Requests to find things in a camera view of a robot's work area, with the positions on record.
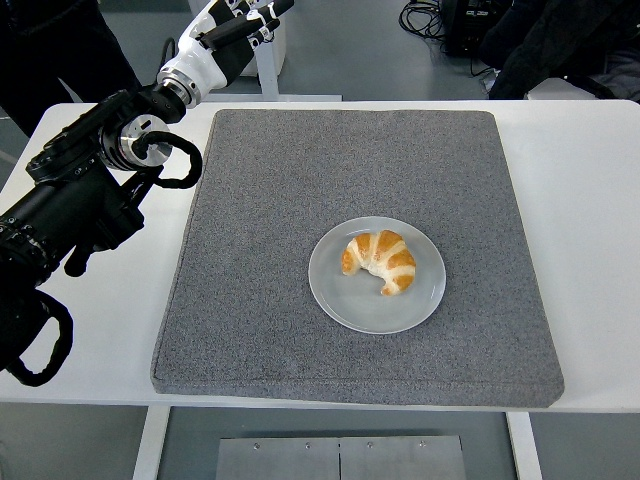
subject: black clothing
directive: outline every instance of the black clothing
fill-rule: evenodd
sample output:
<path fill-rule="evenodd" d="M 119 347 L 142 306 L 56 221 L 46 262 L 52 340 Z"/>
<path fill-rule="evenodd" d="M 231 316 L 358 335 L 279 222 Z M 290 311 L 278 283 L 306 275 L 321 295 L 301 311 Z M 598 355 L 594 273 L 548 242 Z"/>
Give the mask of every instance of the black clothing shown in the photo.
<path fill-rule="evenodd" d="M 489 98 L 522 99 L 550 76 L 602 73 L 606 53 L 638 33 L 638 0 L 516 0 L 479 49 L 501 70 Z"/>
<path fill-rule="evenodd" d="M 44 112 L 140 88 L 96 0 L 0 1 L 0 106 L 31 136 Z"/>

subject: croissant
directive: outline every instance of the croissant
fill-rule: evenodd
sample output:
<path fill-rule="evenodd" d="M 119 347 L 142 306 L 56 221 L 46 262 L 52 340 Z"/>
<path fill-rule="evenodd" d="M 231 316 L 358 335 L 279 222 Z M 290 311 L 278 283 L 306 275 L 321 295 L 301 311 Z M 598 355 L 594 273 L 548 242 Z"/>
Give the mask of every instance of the croissant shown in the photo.
<path fill-rule="evenodd" d="M 401 235 L 391 230 L 362 233 L 342 252 L 342 273 L 355 275 L 364 268 L 385 281 L 382 295 L 406 290 L 416 275 L 416 261 Z"/>

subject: white table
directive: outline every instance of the white table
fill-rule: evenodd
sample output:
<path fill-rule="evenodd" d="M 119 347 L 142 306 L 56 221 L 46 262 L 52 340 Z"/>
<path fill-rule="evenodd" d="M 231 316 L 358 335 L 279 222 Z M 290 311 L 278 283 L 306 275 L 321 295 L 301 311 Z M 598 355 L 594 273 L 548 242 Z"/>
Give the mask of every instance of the white table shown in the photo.
<path fill-rule="evenodd" d="M 45 115 L 0 193 L 2 211 L 32 187 L 24 171 L 28 160 L 88 108 L 60 105 Z M 204 151 L 213 115 L 221 108 L 493 113 L 565 377 L 565 393 L 549 410 L 640 412 L 640 106 L 626 101 L 203 103 L 171 129 Z M 176 151 L 164 176 L 182 175 L 186 164 Z M 142 231 L 115 251 L 95 254 L 81 278 L 66 277 L 61 268 L 54 273 L 42 289 L 74 318 L 71 354 L 58 375 L 39 388 L 24 387 L 1 372 L 1 401 L 336 407 L 153 390 L 152 352 L 193 193 L 152 189 L 141 206 Z M 56 337 L 50 322 L 23 355 L 27 365 L 44 366 Z"/>

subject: gray padded board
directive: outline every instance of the gray padded board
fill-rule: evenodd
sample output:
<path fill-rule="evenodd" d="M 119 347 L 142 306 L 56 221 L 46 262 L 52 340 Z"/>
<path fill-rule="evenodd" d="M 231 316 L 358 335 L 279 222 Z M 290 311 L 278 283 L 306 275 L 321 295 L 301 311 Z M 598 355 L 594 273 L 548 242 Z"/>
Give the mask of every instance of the gray padded board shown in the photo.
<path fill-rule="evenodd" d="M 222 110 L 205 156 L 156 391 L 525 408 L 562 394 L 491 114 Z M 363 216 L 413 225 L 443 257 L 444 297 L 415 328 L 352 331 L 313 298 L 314 246 Z"/>

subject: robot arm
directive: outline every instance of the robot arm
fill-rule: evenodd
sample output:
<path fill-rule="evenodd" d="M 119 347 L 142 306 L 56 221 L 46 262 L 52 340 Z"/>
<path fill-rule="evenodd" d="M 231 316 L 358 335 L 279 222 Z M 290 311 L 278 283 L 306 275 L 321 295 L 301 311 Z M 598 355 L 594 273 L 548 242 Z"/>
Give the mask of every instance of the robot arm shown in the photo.
<path fill-rule="evenodd" d="M 144 226 L 138 207 L 153 185 L 190 188 L 202 157 L 171 134 L 186 108 L 237 78 L 254 49 L 272 38 L 293 0 L 251 9 L 255 0 L 211 0 L 181 36 L 178 55 L 157 84 L 118 92 L 63 129 L 27 166 L 34 188 L 0 215 L 0 370 L 39 386 L 59 370 L 72 344 L 72 319 L 55 299 L 36 290 L 72 252 L 65 271 L 84 273 L 89 256 L 115 249 Z M 172 147 L 184 150 L 184 179 L 162 179 Z M 119 185 L 109 168 L 135 171 Z M 49 318 L 60 324 L 50 364 L 30 372 L 20 355 Z"/>
<path fill-rule="evenodd" d="M 213 1 L 200 12 L 178 40 L 178 55 L 158 74 L 158 84 L 171 88 L 188 108 L 209 91 L 237 78 L 263 41 L 270 41 L 278 17 L 293 0 L 276 0 L 247 10 L 244 2 Z"/>

